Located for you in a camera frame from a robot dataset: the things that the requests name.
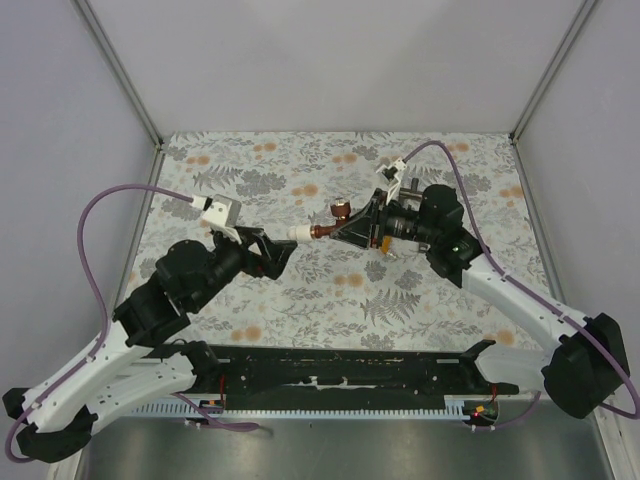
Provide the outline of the brown faucet with chrome cap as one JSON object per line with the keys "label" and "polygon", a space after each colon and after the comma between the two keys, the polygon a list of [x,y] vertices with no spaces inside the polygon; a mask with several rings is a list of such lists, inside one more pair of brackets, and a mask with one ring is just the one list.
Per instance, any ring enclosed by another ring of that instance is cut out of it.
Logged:
{"label": "brown faucet with chrome cap", "polygon": [[330,205],[330,213],[334,223],[331,225],[314,225],[310,228],[313,240],[329,236],[332,232],[344,225],[351,216],[351,204],[344,198],[336,198]]}

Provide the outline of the white pipe elbow fitting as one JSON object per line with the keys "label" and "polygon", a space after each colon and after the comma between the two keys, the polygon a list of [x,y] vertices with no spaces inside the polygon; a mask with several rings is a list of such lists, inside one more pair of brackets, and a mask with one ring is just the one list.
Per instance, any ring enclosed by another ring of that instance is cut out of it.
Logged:
{"label": "white pipe elbow fitting", "polygon": [[298,243],[309,243],[314,240],[313,227],[311,225],[298,225],[290,227],[287,238]]}

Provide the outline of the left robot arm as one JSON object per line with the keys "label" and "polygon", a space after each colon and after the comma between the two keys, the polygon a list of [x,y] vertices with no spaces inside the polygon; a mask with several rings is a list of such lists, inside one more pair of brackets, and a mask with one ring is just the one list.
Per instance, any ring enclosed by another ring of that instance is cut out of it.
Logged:
{"label": "left robot arm", "polygon": [[15,419],[5,446],[18,446],[16,463],[56,463],[83,449],[116,419],[157,398],[194,388],[212,391],[220,363],[204,341],[190,341],[158,364],[128,377],[122,372],[162,346],[240,273],[278,279],[298,244],[272,241],[260,228],[242,227],[239,238],[214,236],[214,249],[198,241],[174,244],[146,283],[114,311],[98,336],[41,385],[13,388],[2,401]]}

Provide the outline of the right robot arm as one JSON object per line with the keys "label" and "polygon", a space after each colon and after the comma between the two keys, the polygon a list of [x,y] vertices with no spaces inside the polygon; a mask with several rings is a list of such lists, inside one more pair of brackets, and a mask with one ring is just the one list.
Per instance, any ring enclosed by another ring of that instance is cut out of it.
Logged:
{"label": "right robot arm", "polygon": [[618,323],[604,313],[588,317],[499,266],[479,234],[464,228],[464,208],[454,189],[427,187],[416,210],[381,189],[358,211],[346,201],[335,201],[330,210],[336,219],[331,239],[362,249],[379,248],[386,237],[426,245],[425,257],[436,274],[494,306],[538,344],[534,351],[497,344],[482,348],[458,368],[465,391],[511,384],[546,393],[579,419],[597,407],[615,412],[607,400],[620,387],[639,399]]}

